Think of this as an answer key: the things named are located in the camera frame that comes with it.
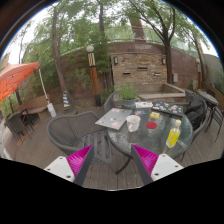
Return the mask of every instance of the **patio umbrella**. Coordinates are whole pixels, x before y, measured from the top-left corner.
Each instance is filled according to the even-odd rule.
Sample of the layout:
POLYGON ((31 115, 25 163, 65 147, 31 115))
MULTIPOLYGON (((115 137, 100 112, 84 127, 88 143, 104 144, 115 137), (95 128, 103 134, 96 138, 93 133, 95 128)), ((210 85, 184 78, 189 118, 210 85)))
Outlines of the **patio umbrella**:
POLYGON ((49 104, 40 72, 39 62, 24 64, 7 63, 5 68, 0 73, 0 102, 2 102, 10 94, 15 92, 15 90, 20 86, 20 84, 23 83, 25 79, 37 69, 39 69, 41 84, 44 90, 46 100, 49 104))

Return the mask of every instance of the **chair back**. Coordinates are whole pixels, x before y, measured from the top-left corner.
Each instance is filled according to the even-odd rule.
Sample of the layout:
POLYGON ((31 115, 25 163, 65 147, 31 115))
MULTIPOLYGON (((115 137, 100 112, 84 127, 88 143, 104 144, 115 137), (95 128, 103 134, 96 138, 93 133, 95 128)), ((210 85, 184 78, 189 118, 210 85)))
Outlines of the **chair back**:
POLYGON ((206 90, 206 93, 210 94, 211 96, 215 97, 215 92, 213 92, 212 90, 210 89, 207 89, 206 90))
POLYGON ((205 113, 203 115, 203 119, 202 119, 202 122, 201 122, 200 126, 194 131, 192 143, 197 138, 198 134, 204 128, 205 123, 206 123, 207 104, 206 104, 205 100, 203 102, 204 102, 204 111, 205 111, 205 113))
POLYGON ((12 114, 8 121, 13 125, 15 132, 21 132, 25 129, 24 124, 20 118, 20 115, 15 113, 12 114))
POLYGON ((197 95, 184 112, 192 124, 194 131, 200 127, 201 122, 204 121, 207 112, 207 104, 205 100, 197 95))
POLYGON ((111 93, 110 96, 108 97, 107 101, 104 103, 105 113, 109 112, 112 108, 116 107, 116 105, 114 103, 114 99, 113 99, 115 94, 117 94, 117 91, 111 93))
POLYGON ((195 96, 193 93, 190 93, 187 90, 185 90, 185 95, 186 95, 186 101, 187 102, 191 102, 194 99, 194 96, 195 96))
POLYGON ((77 151, 75 145, 82 137, 106 129, 95 124, 98 119, 92 111, 78 115, 61 115, 48 123, 47 134, 53 144, 66 155, 71 155, 77 151))
POLYGON ((217 123, 220 126, 222 126, 223 117, 224 117, 224 110, 222 110, 219 106, 216 106, 213 118, 217 121, 217 123))

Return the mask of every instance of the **patio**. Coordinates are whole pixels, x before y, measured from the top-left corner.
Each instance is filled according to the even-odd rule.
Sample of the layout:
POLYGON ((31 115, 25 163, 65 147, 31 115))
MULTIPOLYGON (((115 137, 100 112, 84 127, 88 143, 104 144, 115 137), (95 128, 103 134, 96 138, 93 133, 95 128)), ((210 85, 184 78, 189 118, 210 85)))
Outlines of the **patio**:
MULTIPOLYGON (((62 109, 63 104, 55 106, 57 116, 62 114, 62 109)), ((68 114, 75 114, 77 110, 78 113, 91 110, 99 117, 104 115, 103 107, 76 107, 73 112, 68 114)), ((28 127, 32 139, 26 137, 22 144, 17 135, 13 135, 8 128, 5 129, 3 146, 14 161, 44 169, 58 156, 66 156, 50 142, 47 136, 46 126, 51 119, 51 117, 48 117, 45 121, 40 121, 39 118, 34 119, 34 131, 28 127)), ((224 145, 224 139, 221 136, 224 135, 224 125, 222 125, 219 138, 216 142, 218 124, 213 121, 211 128, 205 133, 207 125, 208 122, 194 143, 187 149, 183 161, 180 162, 182 155, 175 159, 183 167, 216 160, 221 157, 224 145)), ((118 170, 127 161, 127 157, 118 152, 114 147, 112 147, 112 152, 112 166, 115 170, 118 170)), ((100 190, 125 190, 141 186, 143 186, 143 183, 133 160, 118 175, 114 174, 107 164, 90 165, 83 184, 84 188, 100 190)))

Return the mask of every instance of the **bottle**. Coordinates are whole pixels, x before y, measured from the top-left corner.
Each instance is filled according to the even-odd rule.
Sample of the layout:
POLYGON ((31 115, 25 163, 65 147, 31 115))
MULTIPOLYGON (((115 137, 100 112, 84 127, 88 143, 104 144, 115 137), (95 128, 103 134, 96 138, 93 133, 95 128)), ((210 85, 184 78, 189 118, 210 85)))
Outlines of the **bottle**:
POLYGON ((181 132, 180 125, 181 125, 181 121, 176 120, 174 126, 170 129, 169 136, 166 140, 166 145, 169 148, 172 148, 176 145, 176 142, 177 142, 180 132, 181 132))

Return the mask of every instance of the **round glass table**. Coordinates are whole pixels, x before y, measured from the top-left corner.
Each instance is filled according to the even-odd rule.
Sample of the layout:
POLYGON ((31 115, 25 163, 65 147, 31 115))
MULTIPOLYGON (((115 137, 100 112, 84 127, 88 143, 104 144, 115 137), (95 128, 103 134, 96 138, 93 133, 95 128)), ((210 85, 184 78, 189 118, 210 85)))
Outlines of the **round glass table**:
POLYGON ((200 89, 198 90, 198 94, 202 96, 206 101, 213 104, 214 106, 217 106, 219 104, 219 102, 215 99, 215 97, 211 96, 210 94, 204 91, 201 91, 200 89))
POLYGON ((123 124, 120 130, 108 128, 108 136, 111 143, 121 153, 129 157, 129 160, 126 162, 125 166, 116 172, 117 174, 128 165, 130 159, 132 158, 131 144, 146 148, 157 155, 166 153, 171 158, 175 158, 184 153, 192 142, 193 128, 185 114, 181 117, 175 114, 154 111, 151 110, 151 108, 137 108, 132 111, 132 114, 135 114, 136 111, 141 110, 144 110, 146 114, 139 115, 141 120, 137 131, 129 132, 127 122, 123 124), (151 118, 151 112, 160 113, 160 116, 158 118, 151 118), (181 120, 181 133, 176 145, 173 148, 168 148, 166 145, 166 140, 172 125, 177 119, 181 120), (146 123, 149 121, 154 121, 157 124, 157 127, 155 129, 149 129, 146 126, 146 123))

